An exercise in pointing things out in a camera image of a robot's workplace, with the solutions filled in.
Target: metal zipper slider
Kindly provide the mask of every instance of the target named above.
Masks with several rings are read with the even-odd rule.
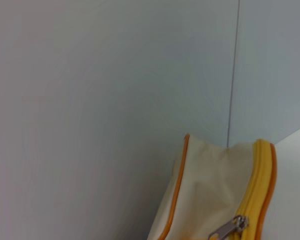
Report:
[[[217,240],[224,240],[227,236],[231,233],[240,233],[242,232],[247,226],[249,225],[248,218],[245,216],[237,215],[226,224],[219,227],[217,230],[212,232],[208,240],[212,237],[217,235]]]

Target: white wall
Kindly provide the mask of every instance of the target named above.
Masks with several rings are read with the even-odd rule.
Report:
[[[300,0],[241,0],[229,143],[300,128]]]
[[[226,144],[237,0],[0,0],[0,240],[145,239],[176,146]]]

